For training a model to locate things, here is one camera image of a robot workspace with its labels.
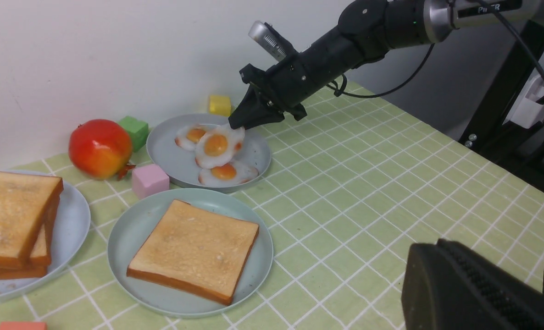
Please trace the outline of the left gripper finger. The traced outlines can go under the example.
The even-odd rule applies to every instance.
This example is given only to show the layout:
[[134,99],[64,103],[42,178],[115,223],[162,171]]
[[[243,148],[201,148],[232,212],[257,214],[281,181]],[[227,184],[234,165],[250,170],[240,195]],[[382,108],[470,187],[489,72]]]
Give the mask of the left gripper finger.
[[460,242],[410,245],[408,330],[544,330],[544,295]]

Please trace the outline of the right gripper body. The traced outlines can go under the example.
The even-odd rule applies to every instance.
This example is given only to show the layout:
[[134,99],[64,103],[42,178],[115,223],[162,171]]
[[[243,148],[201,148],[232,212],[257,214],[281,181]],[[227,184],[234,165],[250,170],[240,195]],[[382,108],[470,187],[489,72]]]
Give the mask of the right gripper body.
[[308,48],[273,65],[267,71],[251,64],[240,70],[241,80],[258,88],[278,110],[287,112],[296,121],[307,116],[303,100],[311,96],[312,79],[309,78],[318,50]]

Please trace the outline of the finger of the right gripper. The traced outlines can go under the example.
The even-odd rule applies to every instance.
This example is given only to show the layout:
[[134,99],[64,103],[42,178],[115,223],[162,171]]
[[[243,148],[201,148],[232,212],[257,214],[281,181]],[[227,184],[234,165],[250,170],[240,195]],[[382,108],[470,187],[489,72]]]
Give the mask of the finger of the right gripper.
[[268,103],[269,99],[265,94],[253,85],[248,87],[248,90],[241,100],[239,105],[228,117],[228,123],[232,129],[243,128],[253,129],[254,126],[254,105],[257,103]]
[[284,121],[284,112],[278,110],[274,103],[257,103],[254,105],[254,126]]

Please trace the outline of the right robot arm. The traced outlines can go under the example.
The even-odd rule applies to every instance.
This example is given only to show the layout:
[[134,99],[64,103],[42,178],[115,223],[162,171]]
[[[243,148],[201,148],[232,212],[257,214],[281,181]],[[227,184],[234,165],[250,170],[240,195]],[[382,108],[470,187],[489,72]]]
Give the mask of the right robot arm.
[[544,0],[356,0],[302,52],[257,21],[249,36],[278,62],[265,71],[250,64],[241,69],[249,88],[229,125],[251,129],[281,122],[284,113],[299,121],[307,115],[304,100],[390,50],[440,43],[460,28],[521,20],[544,27]]

